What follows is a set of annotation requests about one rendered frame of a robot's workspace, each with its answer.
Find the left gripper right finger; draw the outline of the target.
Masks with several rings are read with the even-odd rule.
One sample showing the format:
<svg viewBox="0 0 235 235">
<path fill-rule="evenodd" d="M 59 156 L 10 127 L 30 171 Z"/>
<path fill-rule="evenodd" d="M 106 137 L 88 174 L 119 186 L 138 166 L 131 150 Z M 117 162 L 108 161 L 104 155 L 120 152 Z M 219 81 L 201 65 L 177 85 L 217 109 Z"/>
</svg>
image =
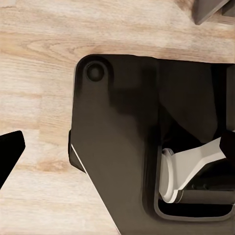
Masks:
<svg viewBox="0 0 235 235">
<path fill-rule="evenodd" d="M 224 130 L 219 147 L 235 169 L 235 131 Z"/>
</svg>

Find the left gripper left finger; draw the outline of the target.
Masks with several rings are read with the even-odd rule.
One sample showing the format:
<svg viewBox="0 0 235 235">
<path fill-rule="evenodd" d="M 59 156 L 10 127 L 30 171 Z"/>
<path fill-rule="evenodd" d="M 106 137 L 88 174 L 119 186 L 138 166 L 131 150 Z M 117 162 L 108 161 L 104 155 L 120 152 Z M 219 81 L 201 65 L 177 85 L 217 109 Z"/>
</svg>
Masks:
<svg viewBox="0 0 235 235">
<path fill-rule="evenodd" d="M 24 136 L 20 130 L 0 136 L 0 189 L 24 149 Z"/>
</svg>

